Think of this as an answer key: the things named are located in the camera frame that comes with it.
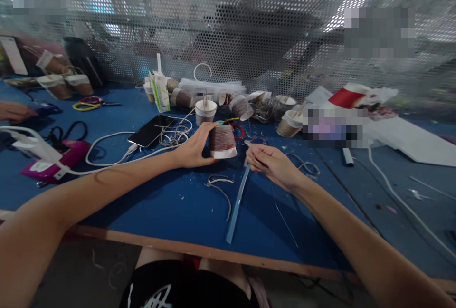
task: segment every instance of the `table edge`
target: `table edge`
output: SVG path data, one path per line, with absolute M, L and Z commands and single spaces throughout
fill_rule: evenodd
M 13 215 L 13 211 L 0 210 L 0 221 L 10 219 Z M 75 225 L 68 231 L 68 233 L 74 233 L 76 235 L 84 237 L 118 241 L 132 245 L 147 246 L 160 250 L 180 252 L 216 260 L 224 260 L 259 268 L 291 272 L 298 275 L 342 281 L 341 272 L 338 270 L 293 263 L 286 260 L 275 260 L 272 258 L 253 256 L 239 252 L 220 250 L 208 246 L 190 244 L 182 241 L 146 237 L 137 234 L 107 230 L 85 225 Z M 362 286 L 359 277 L 355 273 L 345 271 L 345 275 L 351 283 Z M 432 277 L 431 279 L 445 292 L 456 294 L 456 281 Z

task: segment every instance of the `perforated metal sheet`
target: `perforated metal sheet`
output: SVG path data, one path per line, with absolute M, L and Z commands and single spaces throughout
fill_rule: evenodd
M 456 0 L 37 0 L 25 15 L 0 0 L 3 32 L 62 51 L 63 36 L 84 38 L 111 80 L 138 82 L 156 69 L 180 79 L 199 62 L 212 81 L 242 80 L 302 100 L 319 84 L 348 81 L 400 90 L 395 104 L 454 117 Z M 344 8 L 403 7 L 415 13 L 413 58 L 343 58 Z M 208 79 L 200 67 L 198 77 Z

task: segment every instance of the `concrete floor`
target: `concrete floor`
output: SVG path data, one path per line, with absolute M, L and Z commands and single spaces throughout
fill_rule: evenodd
M 31 306 L 118 307 L 139 252 L 138 246 L 114 241 L 64 241 L 58 248 Z M 248 268 L 247 271 L 250 275 L 261 278 L 274 308 L 346 307 L 319 288 L 306 289 L 296 277 L 288 273 L 256 268 Z M 323 281 L 322 284 L 346 297 L 342 284 L 330 281 Z M 353 291 L 355 302 L 352 307 L 376 307 L 366 291 L 358 287 L 354 287 Z

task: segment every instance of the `smartphone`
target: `smartphone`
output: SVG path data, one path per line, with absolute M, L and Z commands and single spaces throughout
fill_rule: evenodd
M 158 137 L 162 133 L 162 126 L 168 127 L 173 121 L 173 118 L 165 115 L 157 115 L 150 122 L 132 134 L 128 138 L 128 141 L 141 147 L 150 147 L 153 142 L 158 140 Z

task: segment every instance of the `scissor handle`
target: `scissor handle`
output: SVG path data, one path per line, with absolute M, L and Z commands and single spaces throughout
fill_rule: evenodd
M 89 107 L 88 108 L 79 108 L 80 106 L 89 106 Z M 97 109 L 99 107 L 101 107 L 100 104 L 90 104 L 90 103 L 87 103 L 87 102 L 77 102 L 77 103 L 73 104 L 73 108 L 76 111 L 79 111 L 79 112 L 92 111 L 92 110 Z
M 81 100 L 79 100 L 79 102 L 97 105 L 97 104 L 101 104 L 103 102 L 103 99 L 100 98 L 99 96 L 88 96 L 88 97 L 82 98 Z

